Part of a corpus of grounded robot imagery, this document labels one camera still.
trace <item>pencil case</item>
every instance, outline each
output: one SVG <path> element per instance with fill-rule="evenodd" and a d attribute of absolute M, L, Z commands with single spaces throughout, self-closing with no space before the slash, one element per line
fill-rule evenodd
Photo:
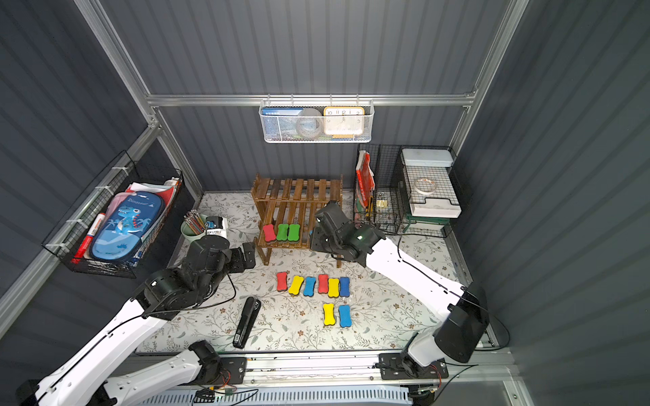
<path fill-rule="evenodd" d="M 160 196 L 137 192 L 127 197 L 107 218 L 92 241 L 93 258 L 110 262 L 129 260 L 139 249 L 141 237 L 164 210 Z"/>

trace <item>yellow clock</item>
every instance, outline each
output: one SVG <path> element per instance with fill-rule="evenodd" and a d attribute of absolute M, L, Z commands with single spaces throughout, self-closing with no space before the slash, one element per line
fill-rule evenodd
<path fill-rule="evenodd" d="M 332 138 L 350 138 L 363 134 L 363 107 L 329 106 L 323 111 L 325 134 Z"/>

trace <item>floral tablecloth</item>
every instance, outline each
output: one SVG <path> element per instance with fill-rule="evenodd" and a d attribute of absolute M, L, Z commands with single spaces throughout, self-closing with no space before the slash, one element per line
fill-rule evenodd
<path fill-rule="evenodd" d="M 344 210 L 351 216 L 352 193 L 344 193 Z M 207 215 L 228 219 L 228 238 L 232 246 L 252 241 L 259 233 L 259 215 L 250 194 L 206 194 L 198 209 Z M 187 252 L 184 244 L 179 258 Z M 458 280 L 442 238 L 404 236 L 400 248 L 437 273 Z M 276 273 L 287 272 L 288 282 L 295 275 L 350 278 L 349 298 L 329 298 L 317 292 L 313 297 L 291 296 L 276 291 Z M 401 348 L 415 331 L 439 322 L 428 309 L 390 279 L 358 264 L 336 262 L 328 255 L 306 249 L 275 249 L 270 264 L 257 257 L 257 266 L 232 275 L 237 288 L 233 301 L 210 309 L 183 311 L 145 340 L 141 352 L 181 351 L 198 340 L 209 341 L 217 351 L 238 351 L 232 345 L 246 298 L 257 296 L 262 309 L 246 347 L 242 351 L 304 351 L 315 349 Z M 233 295 L 228 279 L 203 306 L 218 303 Z M 323 325 L 323 303 L 334 303 L 337 324 Z M 340 305 L 350 305 L 352 327 L 339 327 Z"/>

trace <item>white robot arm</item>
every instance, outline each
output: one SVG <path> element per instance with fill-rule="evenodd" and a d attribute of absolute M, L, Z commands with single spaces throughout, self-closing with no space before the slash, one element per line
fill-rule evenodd
<path fill-rule="evenodd" d="M 254 247 L 230 249 L 226 221 L 214 233 L 190 245 L 180 268 L 154 272 L 117 315 L 68 362 L 40 381 L 27 381 L 16 391 L 19 405 L 127 406 L 183 383 L 209 384 L 226 371 L 206 341 L 133 374 L 111 377 L 147 337 L 181 310 L 201 305 L 229 272 L 255 266 Z"/>
<path fill-rule="evenodd" d="M 443 321 L 407 343 L 401 354 L 401 367 L 407 373 L 415 376 L 443 357 L 469 360 L 489 323 L 485 292 L 478 285 L 465 288 L 438 275 L 399 250 L 380 230 L 355 225 L 335 201 L 323 207 L 316 219 L 311 236 L 313 251 L 381 273 Z M 221 236 L 207 235 L 193 242 L 182 267 L 153 273 L 116 317 L 65 365 L 41 381 L 22 385 L 17 391 L 19 404 L 127 406 L 176 385 L 209 385 L 223 376 L 220 357 L 210 344 L 201 341 L 167 361 L 108 378 L 140 342 L 180 310 L 200 305 L 212 296 L 232 267 L 253 268 L 254 249 L 246 244 L 238 258 Z"/>
<path fill-rule="evenodd" d="M 402 351 L 402 367 L 417 375 L 433 361 L 467 362 L 489 324 L 485 291 L 467 288 L 417 262 L 370 225 L 355 225 L 335 201 L 316 213 L 311 249 L 357 262 L 400 285 L 442 322 L 417 333 Z"/>

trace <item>green eraser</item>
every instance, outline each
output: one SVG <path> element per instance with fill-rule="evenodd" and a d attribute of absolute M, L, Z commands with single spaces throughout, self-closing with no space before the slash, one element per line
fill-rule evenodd
<path fill-rule="evenodd" d="M 286 241 L 287 240 L 287 231 L 289 230 L 289 224 L 279 224 L 278 225 L 278 235 L 276 236 L 277 241 Z"/>
<path fill-rule="evenodd" d="M 289 225 L 289 241 L 298 241 L 300 236 L 298 231 L 300 230 L 300 224 L 290 224 Z"/>

